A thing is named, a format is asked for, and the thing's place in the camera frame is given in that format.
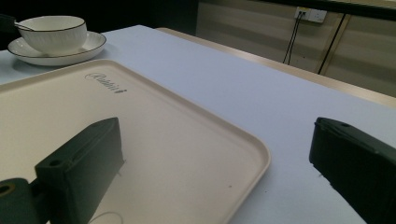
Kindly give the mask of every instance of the screw hole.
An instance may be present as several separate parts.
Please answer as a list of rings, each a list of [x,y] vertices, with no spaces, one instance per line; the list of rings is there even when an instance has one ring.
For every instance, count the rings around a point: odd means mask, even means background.
[[[6,193],[9,191],[11,188],[8,185],[4,185],[0,187],[0,194]]]
[[[52,161],[52,162],[49,163],[50,166],[57,166],[59,164],[61,164],[61,161],[58,161],[58,160]]]

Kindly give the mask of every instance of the white cup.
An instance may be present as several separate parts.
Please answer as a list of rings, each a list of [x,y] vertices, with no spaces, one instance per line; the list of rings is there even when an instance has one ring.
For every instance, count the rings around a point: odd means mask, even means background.
[[[74,16],[36,17],[19,25],[18,30],[30,47],[50,55],[75,52],[85,43],[88,33],[86,22]]]

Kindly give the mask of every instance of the table edge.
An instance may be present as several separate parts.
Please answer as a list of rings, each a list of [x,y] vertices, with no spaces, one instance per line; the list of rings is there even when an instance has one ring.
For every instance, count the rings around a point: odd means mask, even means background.
[[[287,73],[289,75],[295,76],[295,77],[299,77],[299,78],[303,78],[305,80],[317,83],[319,85],[337,90],[337,91],[342,91],[344,93],[348,93],[350,95],[354,95],[357,97],[360,97],[362,99],[368,100],[368,101],[372,101],[381,105],[386,105],[386,106],[390,106],[390,107],[396,107],[396,98],[380,93],[380,92],[376,92],[376,91],[370,91],[367,89],[364,89],[362,87],[358,87],[358,86],[354,86],[352,84],[348,84],[336,79],[332,79],[330,77],[324,77],[312,72],[308,72],[305,71],[303,69],[300,68],[296,68],[290,65],[286,65],[283,63],[279,63],[270,59],[266,59],[263,58],[261,56],[255,55],[255,54],[251,54],[245,51],[242,51],[240,49],[234,49],[231,47],[227,47],[209,40],[205,40],[202,39],[200,37],[197,36],[193,36],[193,35],[187,35],[184,33],[181,33],[179,31],[176,30],[172,30],[166,27],[159,27],[156,28],[156,30],[162,31],[164,33],[167,33],[169,35],[174,35],[186,40],[189,40],[191,42],[206,46],[206,47],[210,47],[212,49],[217,49],[229,54],[232,54],[234,56],[237,56],[239,58],[243,58],[245,60],[254,62],[254,63],[259,63],[271,68],[274,68],[278,71]]]

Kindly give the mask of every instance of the cup rim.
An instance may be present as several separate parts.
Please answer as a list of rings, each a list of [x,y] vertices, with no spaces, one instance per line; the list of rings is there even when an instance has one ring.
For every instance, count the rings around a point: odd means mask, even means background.
[[[66,31],[66,30],[71,30],[71,29],[76,29],[80,26],[86,25],[86,22],[84,19],[82,19],[81,17],[76,17],[76,16],[64,16],[64,15],[51,15],[51,16],[40,16],[40,17],[33,17],[33,18],[29,18],[23,21],[20,21],[19,24],[23,25],[25,22],[27,21],[31,21],[31,20],[35,20],[35,19],[40,19],[40,18],[54,18],[54,17],[66,17],[66,18],[76,18],[76,19],[80,19],[81,20],[81,24],[72,26],[72,27],[68,27],[68,28],[63,28],[63,29],[56,29],[56,30],[29,30],[23,27],[18,26],[18,30],[24,31],[24,32],[31,32],[31,33],[44,33],[44,32],[59,32],[59,31]]]

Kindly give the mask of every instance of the logo on tray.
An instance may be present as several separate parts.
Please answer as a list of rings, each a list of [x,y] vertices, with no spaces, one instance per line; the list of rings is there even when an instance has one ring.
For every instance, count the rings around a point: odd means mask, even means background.
[[[126,91],[126,90],[120,88],[119,84],[114,83],[113,81],[108,79],[105,74],[102,74],[102,73],[88,74],[87,76],[85,76],[85,79],[96,80],[97,82],[102,84],[104,87],[106,87],[108,90],[113,91],[114,93],[122,93],[122,92]]]

